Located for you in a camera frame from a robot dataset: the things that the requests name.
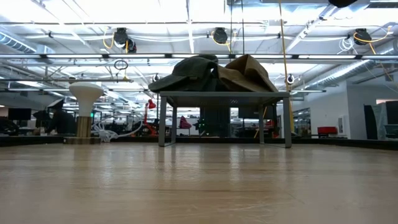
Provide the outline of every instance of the white wall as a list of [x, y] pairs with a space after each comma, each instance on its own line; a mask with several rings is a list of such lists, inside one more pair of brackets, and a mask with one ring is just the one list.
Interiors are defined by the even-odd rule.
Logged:
[[367, 139], [364, 105], [376, 105], [376, 100], [381, 99], [398, 99], [398, 93], [384, 85], [348, 85], [347, 92], [351, 139]]
[[[346, 135], [343, 136], [350, 138], [346, 88], [346, 82], [343, 82], [340, 83], [338, 87], [325, 88], [326, 93], [311, 93], [305, 97], [304, 101], [293, 101], [292, 111], [310, 108], [312, 134], [318, 134], [318, 127], [338, 127], [338, 118], [340, 116], [345, 116]], [[281, 106], [277, 109], [277, 114], [282, 115], [283, 127], [283, 112]]]

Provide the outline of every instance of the yellow cable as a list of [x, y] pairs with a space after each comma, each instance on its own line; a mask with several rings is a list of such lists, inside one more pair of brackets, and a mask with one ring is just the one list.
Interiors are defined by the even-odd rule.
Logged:
[[[282, 19], [282, 0], [279, 0], [279, 13], [280, 13], [280, 30], [282, 33], [282, 48], [283, 48], [283, 53], [284, 53], [285, 86], [286, 86], [286, 91], [289, 91], [289, 85], [287, 84], [287, 64], [286, 64], [284, 21]], [[294, 125], [293, 125], [293, 111], [292, 111], [292, 99], [291, 98], [290, 98], [290, 103], [289, 103], [289, 116], [290, 116], [290, 130], [293, 131]]]
[[[267, 113], [267, 106], [266, 106], [266, 109], [264, 110], [264, 113], [262, 114], [262, 119], [264, 119], [264, 117], [266, 116], [266, 113]], [[257, 134], [259, 133], [260, 128], [261, 127], [259, 125], [259, 129], [257, 129], [256, 134], [254, 135], [254, 138], [257, 137]]]
[[[376, 51], [374, 50], [374, 47], [373, 47], [372, 43], [369, 43], [369, 46], [371, 47], [372, 52], [373, 52], [374, 54], [376, 54]], [[396, 86], [397, 86], [397, 88], [398, 88], [398, 83], [396, 83], [396, 82], [394, 81], [394, 79], [393, 79], [393, 78], [391, 77], [391, 75], [388, 73], [388, 71], [387, 71], [387, 69], [384, 67], [384, 65], [383, 65], [382, 63], [380, 63], [380, 65], [381, 65], [381, 67], [383, 68], [384, 73], [388, 76], [388, 78], [389, 78], [392, 82], [394, 82], [394, 83], [396, 84]]]
[[231, 53], [231, 47], [229, 47], [229, 45], [232, 43], [232, 39], [231, 39], [231, 41], [230, 41], [229, 43], [219, 44], [219, 43], [217, 43], [216, 40], [214, 39], [214, 35], [213, 35], [213, 34], [214, 34], [214, 31], [211, 32], [211, 39], [214, 41], [214, 43], [216, 43], [217, 45], [226, 45], [227, 48], [228, 48], [229, 53]]
[[111, 46], [108, 46], [108, 45], [106, 45], [106, 42], [105, 42], [106, 30], [107, 30], [107, 29], [105, 29], [105, 31], [104, 31], [104, 38], [102, 39], [102, 41], [103, 41], [103, 43], [104, 43], [104, 46], [105, 46], [107, 49], [111, 49], [111, 48], [113, 47], [114, 32], [112, 33], [112, 44], [111, 44]]
[[384, 39], [388, 36], [388, 32], [390, 32], [390, 27], [388, 27], [388, 30], [387, 30], [386, 35], [385, 35], [384, 37], [380, 38], [380, 39], [377, 39], [377, 40], [363, 40], [363, 39], [359, 39], [359, 38], [356, 37], [356, 34], [358, 34], [357, 32], [354, 33], [354, 38], [357, 39], [357, 40], [359, 40], [359, 41], [365, 42], [365, 43], [375, 43], [375, 42], [377, 42], [377, 41], [384, 40]]
[[373, 53], [376, 54], [376, 51], [374, 50], [372, 43], [369, 43], [369, 46], [371, 46]]

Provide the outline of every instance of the table leg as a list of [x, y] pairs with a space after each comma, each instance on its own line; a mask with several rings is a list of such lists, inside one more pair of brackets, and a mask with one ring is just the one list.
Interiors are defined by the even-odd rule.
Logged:
[[161, 97], [160, 102], [160, 121], [159, 121], [159, 146], [165, 146], [165, 132], [166, 132], [166, 106], [167, 98]]
[[173, 125], [172, 125], [172, 144], [175, 143], [177, 137], [177, 107], [173, 107]]
[[290, 130], [290, 101], [288, 97], [284, 98], [284, 133], [285, 133], [285, 147], [287, 149], [292, 147], [292, 131]]
[[264, 113], [264, 107], [262, 105], [259, 106], [259, 138], [260, 144], [264, 143], [264, 118], [262, 114]]

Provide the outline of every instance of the monitor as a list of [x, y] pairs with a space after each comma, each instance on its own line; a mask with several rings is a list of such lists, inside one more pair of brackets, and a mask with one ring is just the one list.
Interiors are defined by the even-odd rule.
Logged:
[[27, 121], [31, 116], [30, 108], [8, 108], [8, 119], [11, 121]]

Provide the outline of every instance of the red object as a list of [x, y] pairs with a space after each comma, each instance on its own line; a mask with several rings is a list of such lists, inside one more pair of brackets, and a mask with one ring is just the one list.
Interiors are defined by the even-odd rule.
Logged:
[[181, 116], [180, 128], [188, 129], [191, 127], [192, 127], [192, 124], [188, 123], [187, 119], [184, 116]]
[[336, 127], [318, 127], [318, 134], [337, 134]]
[[155, 135], [155, 130], [151, 125], [148, 124], [147, 122], [147, 117], [148, 117], [148, 108], [149, 109], [154, 109], [156, 107], [156, 104], [152, 102], [151, 99], [148, 100], [148, 103], [145, 104], [145, 115], [144, 115], [144, 124], [147, 126], [147, 128], [150, 130], [150, 135], [154, 136]]
[[149, 99], [148, 100], [148, 108], [149, 109], [154, 109], [155, 107], [156, 107], [156, 104], [154, 104], [154, 102], [152, 102], [152, 100], [151, 99]]

